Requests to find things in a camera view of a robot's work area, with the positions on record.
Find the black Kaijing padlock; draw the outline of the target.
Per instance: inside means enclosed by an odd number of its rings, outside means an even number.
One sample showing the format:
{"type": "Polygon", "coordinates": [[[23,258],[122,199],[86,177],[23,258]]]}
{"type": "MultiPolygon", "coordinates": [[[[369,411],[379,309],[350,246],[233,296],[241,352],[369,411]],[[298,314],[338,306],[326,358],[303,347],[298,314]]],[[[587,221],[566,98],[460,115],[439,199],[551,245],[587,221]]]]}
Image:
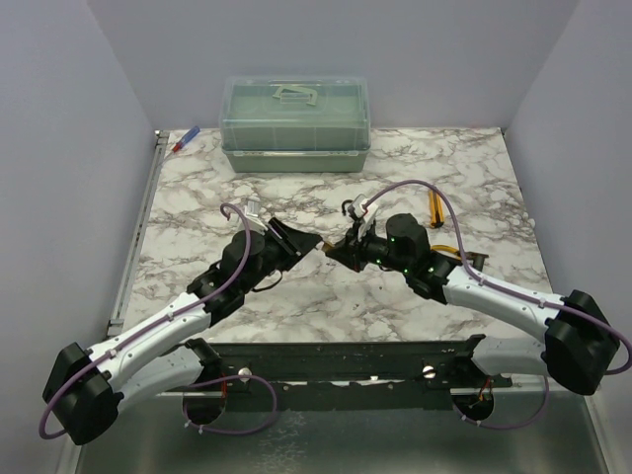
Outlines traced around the black Kaijing padlock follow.
{"type": "Polygon", "coordinates": [[[343,216],[351,217],[353,213],[353,200],[345,199],[341,204],[341,212],[343,216]]]}

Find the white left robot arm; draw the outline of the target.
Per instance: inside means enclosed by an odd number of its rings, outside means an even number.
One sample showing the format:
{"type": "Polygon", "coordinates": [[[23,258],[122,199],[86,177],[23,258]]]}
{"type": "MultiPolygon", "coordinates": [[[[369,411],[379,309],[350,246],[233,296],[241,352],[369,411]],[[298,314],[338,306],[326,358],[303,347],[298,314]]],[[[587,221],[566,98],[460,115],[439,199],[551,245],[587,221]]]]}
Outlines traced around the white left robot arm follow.
{"type": "Polygon", "coordinates": [[[219,261],[175,300],[131,330],[89,349],[72,343],[56,356],[42,392],[46,416],[76,445],[107,431],[123,406],[144,395],[192,384],[211,388],[217,363],[188,347],[191,336],[230,316],[269,275],[284,274],[322,241],[271,219],[261,231],[244,228],[219,261]]]}

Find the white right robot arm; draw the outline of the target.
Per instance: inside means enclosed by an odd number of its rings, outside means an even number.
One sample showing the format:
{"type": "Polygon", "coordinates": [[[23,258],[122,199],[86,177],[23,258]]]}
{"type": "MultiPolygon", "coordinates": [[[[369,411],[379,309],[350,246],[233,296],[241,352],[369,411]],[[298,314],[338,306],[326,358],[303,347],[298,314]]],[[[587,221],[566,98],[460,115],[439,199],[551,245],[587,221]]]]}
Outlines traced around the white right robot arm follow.
{"type": "Polygon", "coordinates": [[[596,301],[574,290],[568,296],[528,291],[432,250],[426,228],[410,213],[391,216],[385,236],[357,221],[325,255],[361,272],[373,264],[401,274],[420,297],[472,309],[527,334],[526,339],[486,337],[454,363],[456,379],[474,387],[489,375],[538,374],[580,395],[592,395],[620,347],[596,301]]]}

